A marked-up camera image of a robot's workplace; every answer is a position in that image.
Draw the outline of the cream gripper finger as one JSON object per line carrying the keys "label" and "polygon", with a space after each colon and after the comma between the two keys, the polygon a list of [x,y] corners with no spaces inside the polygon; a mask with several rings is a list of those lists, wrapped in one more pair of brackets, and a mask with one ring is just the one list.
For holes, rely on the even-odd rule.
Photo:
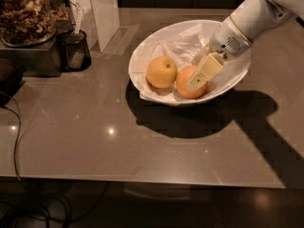
{"label": "cream gripper finger", "polygon": [[223,69],[224,59],[217,53],[209,53],[204,59],[199,61],[198,67],[191,75],[187,87],[190,90],[198,90],[211,79],[213,79]]}
{"label": "cream gripper finger", "polygon": [[192,59],[192,64],[197,66],[201,59],[204,59],[209,54],[209,44],[204,45]]}

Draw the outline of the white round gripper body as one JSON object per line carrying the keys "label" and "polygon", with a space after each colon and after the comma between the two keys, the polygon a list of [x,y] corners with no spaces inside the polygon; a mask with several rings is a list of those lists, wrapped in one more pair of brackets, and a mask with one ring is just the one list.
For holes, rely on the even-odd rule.
{"label": "white round gripper body", "polygon": [[227,17],[212,33],[209,49],[224,60],[231,61],[252,46],[252,42],[238,29],[231,17]]}

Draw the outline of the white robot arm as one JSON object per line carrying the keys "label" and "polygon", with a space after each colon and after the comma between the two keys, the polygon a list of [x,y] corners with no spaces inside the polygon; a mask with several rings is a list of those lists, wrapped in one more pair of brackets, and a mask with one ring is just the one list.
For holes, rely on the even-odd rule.
{"label": "white robot arm", "polygon": [[294,14],[304,19],[304,0],[244,0],[212,33],[187,87],[197,90],[204,86],[225,62],[244,54],[263,32]]}

